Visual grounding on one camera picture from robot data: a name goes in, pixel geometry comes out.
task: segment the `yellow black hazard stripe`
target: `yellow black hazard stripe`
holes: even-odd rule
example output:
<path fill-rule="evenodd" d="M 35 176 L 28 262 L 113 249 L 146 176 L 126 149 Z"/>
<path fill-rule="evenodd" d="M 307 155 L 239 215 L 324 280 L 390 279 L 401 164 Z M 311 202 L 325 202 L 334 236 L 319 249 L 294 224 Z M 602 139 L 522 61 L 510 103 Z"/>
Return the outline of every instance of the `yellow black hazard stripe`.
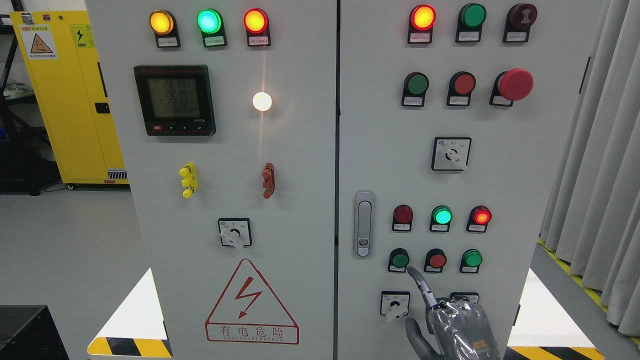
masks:
<path fill-rule="evenodd" d="M 588 347 L 508 347 L 503 360 L 604 360 Z"/>
<path fill-rule="evenodd" d="M 87 349 L 91 355 L 173 357 L 168 340 L 95 338 Z"/>
<path fill-rule="evenodd" d="M 91 355 L 172 357 L 168 340 L 95 338 Z M 509 347 L 503 360 L 604 360 L 594 348 L 583 347 Z"/>
<path fill-rule="evenodd" d="M 589 289 L 585 286 L 582 285 L 582 278 L 578 275 L 574 275 L 571 274 L 571 268 L 569 267 L 569 264 L 561 259 L 559 259 L 556 254 L 548 249 L 545 246 L 545 243 L 542 242 L 541 239 L 538 239 L 538 244 L 545 249 L 545 251 L 547 252 L 547 254 L 549 254 L 549 256 L 564 270 L 564 272 L 566 272 L 572 279 L 573 281 L 576 282 L 576 284 L 578 284 L 585 293 L 587 293 L 587 295 L 589 295 L 589 297 L 591 298 L 591 300 L 593 300 L 596 304 L 598 304 L 598 306 L 600 306 L 600 309 L 602 309 L 602 311 L 604 311 L 605 313 L 609 312 L 609 308 L 605 305 L 602 305 L 601 301 L 600 301 L 600 296 L 597 292 L 593 291 L 593 289 Z M 638 347 L 640 347 L 640 337 L 638 336 L 629 336 L 629 338 L 636 343 L 636 345 L 638 345 Z"/>

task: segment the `green indicator light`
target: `green indicator light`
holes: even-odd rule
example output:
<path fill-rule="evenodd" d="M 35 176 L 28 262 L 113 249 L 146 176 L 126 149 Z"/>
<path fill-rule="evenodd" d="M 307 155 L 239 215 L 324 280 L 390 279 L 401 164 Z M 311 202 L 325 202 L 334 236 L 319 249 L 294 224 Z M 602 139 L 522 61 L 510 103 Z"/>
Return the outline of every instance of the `green indicator light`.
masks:
<path fill-rule="evenodd" d="M 439 206 L 433 210 L 433 220 L 440 225 L 449 223 L 451 218 L 451 210 L 447 206 Z"/>
<path fill-rule="evenodd" d="M 222 26 L 222 18 L 216 10 L 204 9 L 198 14 L 198 26 L 203 33 L 214 34 Z"/>
<path fill-rule="evenodd" d="M 405 266 L 409 265 L 409 257 L 404 254 L 398 254 L 394 256 L 391 262 L 396 268 L 404 268 Z"/>
<path fill-rule="evenodd" d="M 480 4 L 471 4 L 462 15 L 462 24 L 468 29 L 475 29 L 486 19 L 486 9 Z"/>
<path fill-rule="evenodd" d="M 422 74 L 416 74 L 409 79 L 409 83 L 407 84 L 407 88 L 409 92 L 415 95 L 422 94 L 427 91 L 429 87 L 429 79 Z"/>
<path fill-rule="evenodd" d="M 472 268 L 480 266 L 482 263 L 482 255 L 478 250 L 467 250 L 462 255 L 462 261 Z"/>

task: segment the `floor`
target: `floor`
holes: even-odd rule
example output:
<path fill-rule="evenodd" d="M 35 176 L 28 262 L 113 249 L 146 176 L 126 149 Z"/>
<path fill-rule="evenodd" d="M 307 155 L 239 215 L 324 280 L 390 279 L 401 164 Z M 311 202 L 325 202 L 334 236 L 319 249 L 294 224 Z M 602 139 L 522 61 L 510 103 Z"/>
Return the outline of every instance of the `floor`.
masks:
<path fill-rule="evenodd" d="M 166 338 L 130 193 L 0 195 L 0 234 L 0 304 L 49 305 L 71 360 L 88 359 L 96 336 Z M 640 359 L 542 249 L 531 268 L 509 346 Z"/>

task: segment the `gray glove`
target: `gray glove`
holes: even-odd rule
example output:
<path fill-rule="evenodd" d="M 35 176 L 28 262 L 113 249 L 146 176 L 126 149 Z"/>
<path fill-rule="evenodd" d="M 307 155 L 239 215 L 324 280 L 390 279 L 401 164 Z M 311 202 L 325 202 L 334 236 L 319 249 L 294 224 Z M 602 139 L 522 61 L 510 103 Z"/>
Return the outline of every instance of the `gray glove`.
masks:
<path fill-rule="evenodd" d="M 436 352 L 422 336 L 418 322 L 407 318 L 404 323 L 406 336 L 420 360 L 500 360 L 491 326 L 479 304 L 466 299 L 438 299 L 434 305 L 433 294 L 422 274 L 412 266 L 407 270 L 422 292 L 429 331 L 433 329 L 442 350 L 442 355 Z"/>

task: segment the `yellow safety cabinet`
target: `yellow safety cabinet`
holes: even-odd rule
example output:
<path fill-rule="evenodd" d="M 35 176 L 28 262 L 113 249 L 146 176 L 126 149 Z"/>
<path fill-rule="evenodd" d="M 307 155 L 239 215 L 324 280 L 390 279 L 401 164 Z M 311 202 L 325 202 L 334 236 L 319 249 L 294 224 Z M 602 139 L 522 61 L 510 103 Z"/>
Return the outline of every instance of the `yellow safety cabinet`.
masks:
<path fill-rule="evenodd" d="M 87 12 L 12 12 L 62 181 L 127 184 Z"/>

